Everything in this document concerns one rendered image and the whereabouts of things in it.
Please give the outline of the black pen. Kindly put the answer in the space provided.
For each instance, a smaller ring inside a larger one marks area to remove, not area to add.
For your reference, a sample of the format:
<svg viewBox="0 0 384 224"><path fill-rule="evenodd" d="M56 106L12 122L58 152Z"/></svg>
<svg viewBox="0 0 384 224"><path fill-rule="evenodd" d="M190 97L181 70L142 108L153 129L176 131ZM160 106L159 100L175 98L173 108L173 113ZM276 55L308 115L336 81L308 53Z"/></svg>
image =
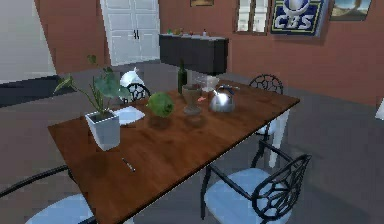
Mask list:
<svg viewBox="0 0 384 224"><path fill-rule="evenodd" d="M132 171L132 172L135 172L136 169L125 159L125 158L122 158L122 161L129 167L129 169Z"/></svg>

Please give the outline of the brown wooden dining table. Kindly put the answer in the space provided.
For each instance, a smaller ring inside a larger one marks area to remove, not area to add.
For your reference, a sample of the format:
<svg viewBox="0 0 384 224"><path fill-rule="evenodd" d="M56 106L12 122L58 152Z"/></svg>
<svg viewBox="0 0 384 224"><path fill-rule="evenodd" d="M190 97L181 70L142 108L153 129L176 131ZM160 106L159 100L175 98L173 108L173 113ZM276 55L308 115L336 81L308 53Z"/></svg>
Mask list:
<svg viewBox="0 0 384 224"><path fill-rule="evenodd" d="M300 102L240 84L232 112L215 113L204 101L201 114L192 117L183 112L185 101L177 91L169 95L175 109L165 119L154 116L145 100L135 102L145 116L122 126L120 144L108 151L97 146L83 117L49 127L98 224L133 217Z"/></svg>

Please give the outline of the green house plant white pot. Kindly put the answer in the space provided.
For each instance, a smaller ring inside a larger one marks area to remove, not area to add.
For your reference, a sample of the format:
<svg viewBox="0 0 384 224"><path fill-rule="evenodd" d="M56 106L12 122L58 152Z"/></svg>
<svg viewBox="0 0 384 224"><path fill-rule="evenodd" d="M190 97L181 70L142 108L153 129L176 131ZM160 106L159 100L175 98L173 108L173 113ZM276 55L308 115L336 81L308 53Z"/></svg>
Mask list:
<svg viewBox="0 0 384 224"><path fill-rule="evenodd" d="M114 98L131 99L132 94L127 87L120 84L112 68L104 67L99 76L92 78L89 84L90 94L76 86L71 74L59 79L54 93L64 87L71 87L81 92L94 107L95 112L85 114L85 119L96 144L103 151L118 146L120 144L119 116L110 108L110 101Z"/></svg>

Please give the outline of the white double door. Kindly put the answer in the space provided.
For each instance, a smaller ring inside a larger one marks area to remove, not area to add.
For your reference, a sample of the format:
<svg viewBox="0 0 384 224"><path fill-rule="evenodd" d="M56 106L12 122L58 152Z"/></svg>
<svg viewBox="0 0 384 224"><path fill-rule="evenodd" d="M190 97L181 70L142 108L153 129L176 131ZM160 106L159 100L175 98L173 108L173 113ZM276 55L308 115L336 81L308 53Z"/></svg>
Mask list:
<svg viewBox="0 0 384 224"><path fill-rule="evenodd" d="M158 0L100 0L100 6L113 66L160 58Z"/></svg>

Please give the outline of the dark green wine bottle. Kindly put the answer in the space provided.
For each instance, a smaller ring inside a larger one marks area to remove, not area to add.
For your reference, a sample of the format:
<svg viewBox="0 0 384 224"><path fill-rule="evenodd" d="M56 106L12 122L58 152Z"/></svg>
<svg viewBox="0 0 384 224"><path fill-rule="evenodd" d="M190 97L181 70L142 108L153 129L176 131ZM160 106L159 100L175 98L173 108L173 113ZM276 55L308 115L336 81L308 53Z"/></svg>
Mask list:
<svg viewBox="0 0 384 224"><path fill-rule="evenodd" d="M180 60L178 70L178 92L182 93L182 87L187 84L187 71L185 70L184 60Z"/></svg>

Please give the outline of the black sideboard cabinet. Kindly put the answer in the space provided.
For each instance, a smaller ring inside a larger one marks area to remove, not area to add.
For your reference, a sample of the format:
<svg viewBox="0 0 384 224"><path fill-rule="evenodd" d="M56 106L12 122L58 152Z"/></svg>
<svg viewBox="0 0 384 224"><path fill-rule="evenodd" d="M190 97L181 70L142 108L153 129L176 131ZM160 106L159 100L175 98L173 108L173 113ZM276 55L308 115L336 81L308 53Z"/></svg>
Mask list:
<svg viewBox="0 0 384 224"><path fill-rule="evenodd" d="M160 61L216 76L227 70L228 42L224 37L160 34Z"/></svg>

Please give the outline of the green round lettuce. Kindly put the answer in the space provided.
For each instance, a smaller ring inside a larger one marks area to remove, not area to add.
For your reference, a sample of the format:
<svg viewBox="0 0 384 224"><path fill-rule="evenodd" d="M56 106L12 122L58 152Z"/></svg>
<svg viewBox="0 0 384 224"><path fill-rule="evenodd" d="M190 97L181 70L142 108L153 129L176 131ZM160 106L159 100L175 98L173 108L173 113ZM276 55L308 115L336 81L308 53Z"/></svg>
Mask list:
<svg viewBox="0 0 384 224"><path fill-rule="evenodd" d="M157 92L150 96L147 107L159 117L168 117L174 109L174 102L165 92Z"/></svg>

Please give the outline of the brown framed window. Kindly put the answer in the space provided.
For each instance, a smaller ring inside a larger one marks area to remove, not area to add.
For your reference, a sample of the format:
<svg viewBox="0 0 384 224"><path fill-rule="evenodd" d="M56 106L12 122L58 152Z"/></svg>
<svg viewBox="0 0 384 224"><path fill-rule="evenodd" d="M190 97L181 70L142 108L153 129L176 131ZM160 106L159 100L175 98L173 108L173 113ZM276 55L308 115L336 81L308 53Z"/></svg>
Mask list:
<svg viewBox="0 0 384 224"><path fill-rule="evenodd" d="M234 32L265 34L269 10L270 0L237 0Z"/></svg>

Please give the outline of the white object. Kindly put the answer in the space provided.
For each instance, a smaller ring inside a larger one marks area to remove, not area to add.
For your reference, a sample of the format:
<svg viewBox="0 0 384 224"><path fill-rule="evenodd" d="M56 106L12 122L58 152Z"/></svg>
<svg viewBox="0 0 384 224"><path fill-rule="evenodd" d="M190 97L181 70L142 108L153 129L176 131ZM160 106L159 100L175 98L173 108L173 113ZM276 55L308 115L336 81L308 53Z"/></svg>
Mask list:
<svg viewBox="0 0 384 224"><path fill-rule="evenodd" d="M380 106L376 111L375 118L384 121L384 98L382 99Z"/></svg>

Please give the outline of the black metal chair blue seat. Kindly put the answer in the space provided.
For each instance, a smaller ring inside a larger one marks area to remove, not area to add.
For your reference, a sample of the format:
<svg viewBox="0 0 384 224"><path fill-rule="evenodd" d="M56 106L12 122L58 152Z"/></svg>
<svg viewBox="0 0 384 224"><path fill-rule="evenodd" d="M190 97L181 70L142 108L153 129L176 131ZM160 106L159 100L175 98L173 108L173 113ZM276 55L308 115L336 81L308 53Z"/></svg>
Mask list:
<svg viewBox="0 0 384 224"><path fill-rule="evenodd" d="M47 171L27 177L0 192L0 198L17 191L33 182L66 171L71 179L74 179L67 165L61 165ZM82 194L71 195L63 198L48 207L42 209L25 224L98 224L86 199Z"/></svg>
<svg viewBox="0 0 384 224"><path fill-rule="evenodd" d="M130 93L130 98L129 99L123 98L122 101L124 103L134 102L136 100L141 100L145 97L151 96L149 89L144 84L141 84L141 83L130 83L127 86L127 90Z"/></svg>
<svg viewBox="0 0 384 224"><path fill-rule="evenodd" d="M250 81L249 86L278 94L282 94L284 90L283 83L278 77L272 74L261 74L256 76ZM280 120L276 118L260 128L256 134L261 136L264 141L268 141L270 138L273 138L272 145L275 148L279 148L282 143L283 132L284 130L281 127Z"/></svg>
<svg viewBox="0 0 384 224"><path fill-rule="evenodd" d="M256 167L266 149L287 162L273 174ZM201 218L208 210L220 224L286 224L310 160L309 154L293 159L260 140L248 169L226 175L215 165L208 165L200 193Z"/></svg>

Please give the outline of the blue framed poster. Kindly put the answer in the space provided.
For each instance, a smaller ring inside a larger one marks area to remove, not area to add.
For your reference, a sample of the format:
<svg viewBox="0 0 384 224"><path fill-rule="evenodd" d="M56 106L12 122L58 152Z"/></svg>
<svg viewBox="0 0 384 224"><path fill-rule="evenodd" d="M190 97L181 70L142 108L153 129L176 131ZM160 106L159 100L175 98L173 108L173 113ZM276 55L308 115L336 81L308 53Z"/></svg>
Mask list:
<svg viewBox="0 0 384 224"><path fill-rule="evenodd" d="M319 37L329 0L274 0L270 33Z"/></svg>

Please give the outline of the framed landscape picture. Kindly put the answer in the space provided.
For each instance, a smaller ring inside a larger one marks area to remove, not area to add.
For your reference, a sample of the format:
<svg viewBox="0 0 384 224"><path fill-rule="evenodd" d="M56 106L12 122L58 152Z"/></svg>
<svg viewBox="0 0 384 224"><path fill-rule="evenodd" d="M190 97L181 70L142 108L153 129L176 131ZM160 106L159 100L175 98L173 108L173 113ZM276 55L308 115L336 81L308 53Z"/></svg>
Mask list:
<svg viewBox="0 0 384 224"><path fill-rule="evenodd" d="M331 21L364 21L372 0L334 0Z"/></svg>

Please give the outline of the white plate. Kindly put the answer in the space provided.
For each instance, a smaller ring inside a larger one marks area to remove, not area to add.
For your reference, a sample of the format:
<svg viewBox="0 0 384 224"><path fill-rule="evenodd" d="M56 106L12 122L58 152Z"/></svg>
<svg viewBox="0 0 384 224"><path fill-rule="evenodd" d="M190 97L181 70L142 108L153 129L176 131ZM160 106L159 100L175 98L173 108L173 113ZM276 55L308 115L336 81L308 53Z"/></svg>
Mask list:
<svg viewBox="0 0 384 224"><path fill-rule="evenodd" d="M115 111L119 117L120 125L128 125L142 119L145 114L133 106L125 107Z"/></svg>

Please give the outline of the white bag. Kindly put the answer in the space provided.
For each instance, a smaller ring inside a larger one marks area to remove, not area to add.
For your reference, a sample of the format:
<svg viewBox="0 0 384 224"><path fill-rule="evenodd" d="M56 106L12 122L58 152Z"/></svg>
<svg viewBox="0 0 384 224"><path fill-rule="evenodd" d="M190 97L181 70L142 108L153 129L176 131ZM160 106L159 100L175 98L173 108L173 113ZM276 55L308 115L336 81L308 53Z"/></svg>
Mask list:
<svg viewBox="0 0 384 224"><path fill-rule="evenodd" d="M144 81L139 77L138 72L139 69L137 67L128 72L121 72L120 85L123 87L128 87L132 83L144 85Z"/></svg>

